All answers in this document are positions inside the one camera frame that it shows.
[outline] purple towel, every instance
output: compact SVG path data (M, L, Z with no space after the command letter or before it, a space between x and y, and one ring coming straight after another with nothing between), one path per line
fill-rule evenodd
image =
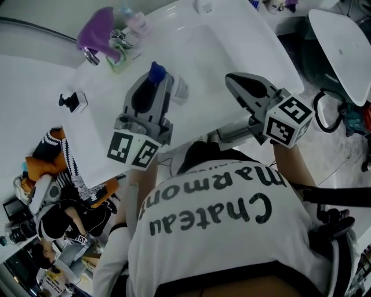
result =
M295 12L298 2L299 0L286 0L286 8L288 8L291 12Z
M104 7L95 12L77 37L77 48L88 48L92 54L104 53L116 63L120 60L120 52L110 47L111 31L114 29L114 8Z

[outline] white sink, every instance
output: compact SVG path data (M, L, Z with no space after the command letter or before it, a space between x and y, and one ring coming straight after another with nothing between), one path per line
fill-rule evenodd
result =
M198 15L192 0L174 2L150 15L152 34L121 74L113 74L103 55L96 67L85 62L66 83L63 93L85 93L89 105L78 114L62 108L63 127L77 166L88 187L128 168L106 157L116 117L126 92L153 61L188 83L190 97L179 107L170 103L166 117L174 123L172 143L178 147L241 119L247 112L227 90L226 74L248 72L269 79L277 88L304 90L290 58L248 0L214 0L213 12Z

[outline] blue bottle cap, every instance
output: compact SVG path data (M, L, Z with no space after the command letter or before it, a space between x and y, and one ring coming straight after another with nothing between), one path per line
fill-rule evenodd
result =
M148 73L148 79L153 84L157 85L165 79L166 69L164 66L152 62L150 72Z
M134 11L132 11L130 8L127 8L125 6L121 7L121 12L128 17L129 19L132 19L135 17Z

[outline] white t-shirt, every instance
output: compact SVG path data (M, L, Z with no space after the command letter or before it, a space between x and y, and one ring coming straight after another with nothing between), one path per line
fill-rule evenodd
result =
M126 227L111 233L94 296L124 287L117 279L127 263L127 296L269 275L299 292L326 294L332 265L309 248L313 227L277 171L256 162L206 162L153 189L131 242Z

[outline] chrome faucet handle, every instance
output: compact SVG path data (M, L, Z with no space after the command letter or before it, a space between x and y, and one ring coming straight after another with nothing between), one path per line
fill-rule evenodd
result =
M112 30L111 36L112 39L118 39L118 42L123 46L124 49L133 49L135 46L126 40L126 34L120 30Z
M99 64L99 59L90 51L90 49L82 48L82 53L91 65L97 66Z

